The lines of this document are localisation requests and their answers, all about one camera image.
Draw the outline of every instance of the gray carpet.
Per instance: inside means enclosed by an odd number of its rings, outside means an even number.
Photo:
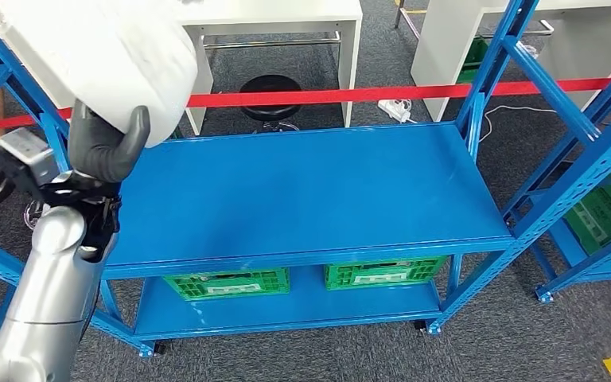
[[[406,25],[392,29],[392,0],[363,0],[359,87],[412,84],[409,70],[416,43]],[[424,9],[426,0],[407,6]],[[420,23],[422,16],[415,15]],[[265,37],[247,37],[247,39]],[[241,41],[242,38],[220,38]],[[527,41],[535,46],[541,40]],[[214,92],[237,90],[267,73],[292,76],[304,88],[337,88],[336,48],[301,46],[217,51],[211,55]],[[506,80],[522,80],[513,65]],[[539,97],[503,97],[499,104],[547,107]],[[18,114],[12,100],[9,115]],[[446,112],[453,116],[458,102]],[[555,115],[498,111],[493,133],[481,143],[479,166],[502,205],[563,132]],[[413,119],[428,120],[416,102]],[[301,128],[338,127],[337,105],[308,106],[293,117]],[[392,123],[373,103],[357,103],[352,124]],[[238,109],[208,110],[203,134],[238,134],[255,129]],[[28,198],[15,193],[0,205],[0,247],[22,257],[29,231],[21,212]],[[556,254],[548,241],[541,244]],[[471,271],[480,255],[466,258]],[[444,272],[438,281],[445,279]],[[611,357],[611,282],[573,286],[542,306],[532,288],[543,276],[529,254],[522,255],[444,328],[428,337],[407,322],[332,329],[205,337],[167,343],[164,356],[140,359],[135,350],[89,330],[76,357],[76,381],[557,381],[611,380],[602,360]],[[141,283],[115,283],[123,313],[133,317]],[[4,291],[0,286],[0,296]]]

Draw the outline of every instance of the blue shelf board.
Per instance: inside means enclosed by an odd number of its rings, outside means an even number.
[[[322,266],[290,269],[290,293],[186,302],[161,278],[144,283],[140,340],[436,318],[434,283],[326,290]]]
[[[108,279],[513,241],[453,123],[174,140],[145,150],[122,192]]]

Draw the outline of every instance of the red barrier tape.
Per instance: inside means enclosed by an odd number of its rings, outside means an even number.
[[[586,78],[556,81],[565,92],[601,90],[610,78]],[[191,95],[189,107],[239,107],[261,105],[291,105],[341,102],[375,102],[379,99],[423,99],[423,98],[464,98],[470,84],[438,86],[402,86],[388,88],[361,88],[349,90],[312,90],[305,92],[264,92],[264,93],[219,93]],[[538,88],[530,81],[500,82],[493,91],[494,96],[525,96],[539,94]],[[71,109],[60,109],[63,118],[69,118]],[[29,115],[0,120],[0,129],[12,129],[33,125]]]

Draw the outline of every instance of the metal footrest bar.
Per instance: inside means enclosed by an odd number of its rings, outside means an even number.
[[[286,40],[286,41],[250,41],[250,42],[228,42],[228,43],[213,43],[204,44],[205,50],[219,50],[219,49],[237,49],[237,48],[259,48],[267,46],[294,46],[294,45],[327,45],[327,44],[340,44],[341,33],[338,31],[334,32],[335,37],[331,38],[310,38],[301,40]]]

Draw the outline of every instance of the lower shelf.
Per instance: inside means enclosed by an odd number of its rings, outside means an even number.
[[[185,302],[161,278],[147,279],[135,335],[141,340],[436,318],[434,282],[326,290],[321,266],[290,269],[290,293]]]
[[[587,258],[579,241],[564,219],[559,220],[549,229],[552,240],[558,247],[565,261],[574,267]],[[611,280],[611,260],[579,279],[579,282]]]

